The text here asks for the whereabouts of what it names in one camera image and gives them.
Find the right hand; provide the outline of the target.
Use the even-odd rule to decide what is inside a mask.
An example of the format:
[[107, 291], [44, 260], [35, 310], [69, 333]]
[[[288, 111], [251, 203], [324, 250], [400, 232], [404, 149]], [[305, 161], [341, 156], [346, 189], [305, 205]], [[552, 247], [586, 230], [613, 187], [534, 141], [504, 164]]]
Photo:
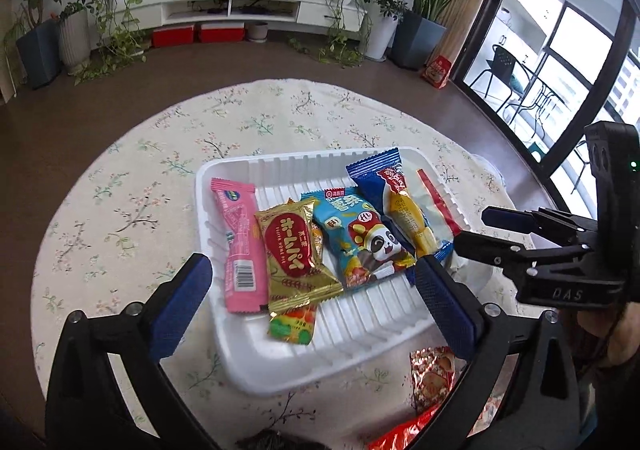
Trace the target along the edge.
[[640, 305], [628, 303], [622, 311], [616, 308], [579, 311], [578, 325], [604, 345], [600, 366], [620, 366], [639, 349]]

